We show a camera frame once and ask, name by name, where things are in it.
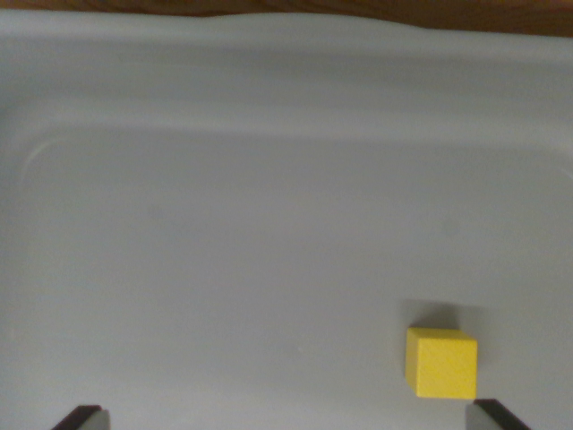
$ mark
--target wooden surface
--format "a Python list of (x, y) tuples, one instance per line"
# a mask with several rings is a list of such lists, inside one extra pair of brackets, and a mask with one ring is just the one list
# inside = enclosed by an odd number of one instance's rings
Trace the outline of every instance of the wooden surface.
[(435, 29), (573, 37), (573, 0), (0, 0), (0, 7), (190, 16), (336, 13)]

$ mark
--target gray surface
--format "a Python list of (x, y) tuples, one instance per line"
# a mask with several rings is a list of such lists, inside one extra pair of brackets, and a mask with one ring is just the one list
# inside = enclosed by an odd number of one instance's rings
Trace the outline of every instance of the gray surface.
[(110, 430), (109, 411), (100, 410), (93, 414), (78, 430)]
[(478, 405), (466, 406), (466, 430), (504, 430)]
[(0, 13), (0, 427), (569, 430), (571, 42), (310, 18)]

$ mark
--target yellow cube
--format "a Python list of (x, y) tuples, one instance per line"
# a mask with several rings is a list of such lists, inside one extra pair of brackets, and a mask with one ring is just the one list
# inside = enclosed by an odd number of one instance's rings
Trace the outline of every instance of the yellow cube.
[(460, 330), (409, 328), (406, 381), (418, 397), (475, 399), (477, 340)]

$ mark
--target foam block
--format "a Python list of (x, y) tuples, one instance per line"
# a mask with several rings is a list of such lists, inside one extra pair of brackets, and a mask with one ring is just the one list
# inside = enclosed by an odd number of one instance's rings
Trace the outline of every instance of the foam block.
[(418, 397), (475, 399), (477, 340), (460, 330), (409, 328), (406, 381)]

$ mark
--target white tray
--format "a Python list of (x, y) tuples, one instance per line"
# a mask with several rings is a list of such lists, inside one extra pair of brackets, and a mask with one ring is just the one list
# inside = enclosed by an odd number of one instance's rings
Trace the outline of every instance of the white tray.
[(0, 13), (0, 427), (451, 429), (406, 327), (570, 430), (573, 41)]

